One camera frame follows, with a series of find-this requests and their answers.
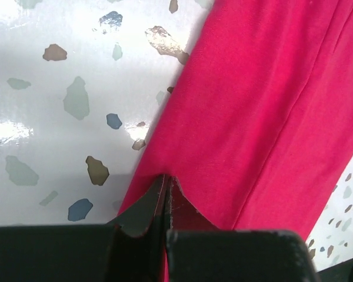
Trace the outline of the magenta pink t-shirt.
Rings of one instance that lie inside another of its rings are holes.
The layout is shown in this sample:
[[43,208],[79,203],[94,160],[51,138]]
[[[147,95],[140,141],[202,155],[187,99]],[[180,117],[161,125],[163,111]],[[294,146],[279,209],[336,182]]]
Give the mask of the magenta pink t-shirt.
[[159,174],[227,230],[306,240],[353,155],[353,1],[215,1],[122,202]]

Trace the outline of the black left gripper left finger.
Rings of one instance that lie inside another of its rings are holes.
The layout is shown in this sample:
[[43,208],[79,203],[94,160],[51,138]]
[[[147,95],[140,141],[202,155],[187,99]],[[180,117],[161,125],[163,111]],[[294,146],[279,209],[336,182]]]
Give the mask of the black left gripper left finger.
[[106,224],[0,227],[0,281],[162,281],[167,176]]

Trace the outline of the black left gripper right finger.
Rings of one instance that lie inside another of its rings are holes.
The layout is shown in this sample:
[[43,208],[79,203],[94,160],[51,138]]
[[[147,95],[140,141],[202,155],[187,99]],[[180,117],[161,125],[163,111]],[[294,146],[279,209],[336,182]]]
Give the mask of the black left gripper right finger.
[[171,179],[166,254],[170,281],[317,281],[307,247],[288,230],[221,230]]

